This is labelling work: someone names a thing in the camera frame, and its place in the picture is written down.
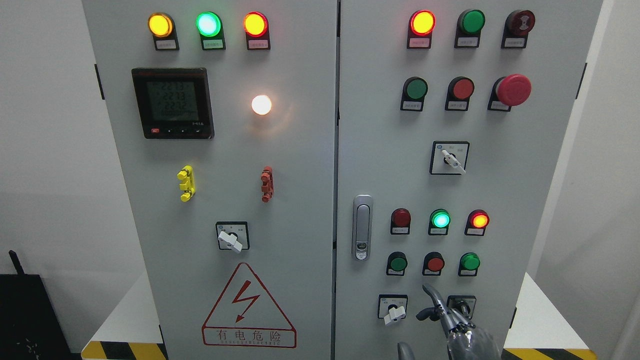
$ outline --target white indicator light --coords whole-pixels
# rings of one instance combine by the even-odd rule
[[[266,95],[258,95],[251,101],[251,109],[258,115],[267,115],[271,111],[271,99]]]

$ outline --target meter display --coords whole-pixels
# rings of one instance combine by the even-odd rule
[[[207,69],[133,69],[145,138],[210,139],[213,117]]]

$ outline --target gray metal panel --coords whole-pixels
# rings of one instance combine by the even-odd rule
[[[475,295],[474,322],[504,343],[573,98],[584,67],[600,0],[589,1],[382,1],[342,0],[340,33],[339,198],[337,224],[336,359],[393,359],[396,343],[420,358],[447,359],[439,324],[414,315],[431,301],[420,285],[443,296]],[[436,16],[430,50],[407,50],[411,14]],[[458,15],[478,8],[486,15],[478,49],[454,49]],[[501,49],[506,17],[530,9],[536,25],[526,49]],[[528,76],[532,95],[510,113],[487,111],[496,79]],[[404,81],[429,84],[423,112],[399,111]],[[449,82],[471,78],[476,86],[467,112],[444,111]],[[429,175],[435,140],[469,141],[467,174]],[[371,253],[351,254],[353,199],[369,194]],[[412,214],[411,234],[390,235],[393,210]],[[428,236],[429,215],[451,214],[447,236]],[[465,236],[467,216],[488,212],[486,235]],[[387,256],[403,251],[404,277],[386,276]],[[422,260],[442,253],[442,276],[422,276]],[[477,277],[458,277],[466,252],[479,254]],[[407,294],[407,318],[385,327],[378,294]]]
[[[83,4],[169,356],[328,359],[335,1]],[[202,11],[222,19],[227,50],[201,50],[195,19]],[[270,51],[246,50],[242,21],[250,11],[269,19]],[[173,17],[179,51],[154,50],[147,28],[154,12]],[[135,67],[207,68],[215,137],[144,139],[131,80]],[[273,101],[263,118],[250,108],[258,94]],[[197,192],[181,203],[176,173],[185,164],[194,168]],[[273,167],[275,179],[268,204],[260,199],[265,165]],[[229,220],[249,223],[250,250],[218,250],[214,225]],[[203,344],[201,327],[241,261],[251,265],[298,330],[297,348]]]

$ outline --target lightning bolt symbol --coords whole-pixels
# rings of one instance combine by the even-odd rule
[[[236,295],[236,297],[234,298],[234,300],[231,302],[231,304],[235,304],[236,302],[242,302],[242,301],[247,301],[247,300],[251,300],[251,302],[249,303],[249,305],[246,307],[246,309],[244,309],[244,311],[242,312],[242,314],[238,315],[236,317],[236,323],[240,322],[240,320],[244,319],[244,314],[246,313],[247,310],[249,310],[249,308],[253,305],[253,303],[258,300],[258,298],[260,297],[260,295],[254,295],[254,296],[250,296],[250,297],[245,297],[240,299],[240,297],[242,296],[242,294],[244,293],[245,290],[247,290],[247,288],[249,288],[249,285],[251,285],[251,281],[249,280],[245,280],[244,284],[242,285],[242,288],[240,288],[240,291],[238,292],[238,294]]]

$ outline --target white switch handle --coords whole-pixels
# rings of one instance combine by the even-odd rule
[[[218,241],[222,247],[233,250],[236,254],[240,254],[242,251],[242,244],[238,241],[238,237],[233,234],[227,234],[224,231],[220,231],[218,235]]]
[[[404,319],[405,317],[406,312],[404,311],[404,306],[392,307],[389,309],[389,314],[385,315],[385,326],[389,326],[400,319]]]
[[[444,161],[446,161],[447,164],[455,171],[459,172],[462,175],[467,173],[467,171],[465,171],[465,168],[462,167],[460,161],[458,161],[458,159],[456,159],[456,157],[452,154],[449,154],[449,151],[443,150],[442,154],[444,155]]]

